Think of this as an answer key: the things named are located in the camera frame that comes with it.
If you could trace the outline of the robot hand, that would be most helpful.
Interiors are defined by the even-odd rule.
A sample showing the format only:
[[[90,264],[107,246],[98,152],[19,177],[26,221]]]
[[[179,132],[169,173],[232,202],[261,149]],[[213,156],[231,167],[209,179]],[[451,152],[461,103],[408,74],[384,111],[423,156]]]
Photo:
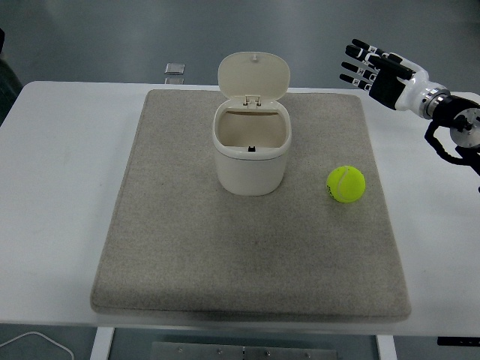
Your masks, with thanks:
[[[340,79],[368,93],[380,104],[392,110],[411,110],[421,117],[427,115],[427,105],[445,89],[431,82],[428,72],[406,58],[354,39],[345,53],[354,64],[342,62],[348,74]]]

